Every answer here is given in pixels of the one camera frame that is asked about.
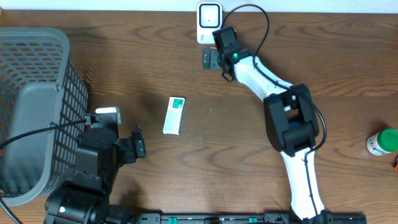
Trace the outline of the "green lid supplement bottle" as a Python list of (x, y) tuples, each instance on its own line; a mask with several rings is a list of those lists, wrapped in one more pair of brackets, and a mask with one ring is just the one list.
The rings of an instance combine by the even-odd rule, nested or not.
[(375, 156), (383, 156), (398, 150), (397, 130), (385, 129), (368, 137), (366, 141), (368, 151)]

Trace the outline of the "white green Panadol box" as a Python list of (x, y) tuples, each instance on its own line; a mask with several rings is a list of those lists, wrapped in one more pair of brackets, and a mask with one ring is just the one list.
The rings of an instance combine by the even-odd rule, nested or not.
[(169, 98), (163, 127), (164, 134), (179, 135), (184, 105), (184, 97), (171, 96)]

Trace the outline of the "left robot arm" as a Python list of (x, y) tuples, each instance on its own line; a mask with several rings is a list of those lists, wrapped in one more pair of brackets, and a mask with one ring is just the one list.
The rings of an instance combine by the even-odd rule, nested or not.
[(108, 128), (91, 128), (78, 138), (75, 164), (45, 203), (45, 223), (135, 223), (134, 212), (109, 202), (119, 169), (146, 156), (142, 129), (119, 138)]

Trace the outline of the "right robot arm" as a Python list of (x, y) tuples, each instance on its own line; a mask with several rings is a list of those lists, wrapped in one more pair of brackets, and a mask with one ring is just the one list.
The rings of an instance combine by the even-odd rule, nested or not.
[(325, 206), (315, 174), (315, 151), (321, 146), (315, 139), (326, 124), (307, 86), (283, 81), (248, 50), (205, 49), (203, 68), (230, 74), (229, 81), (242, 83), (262, 100), (267, 137), (289, 178), (292, 213), (300, 222), (320, 222)]

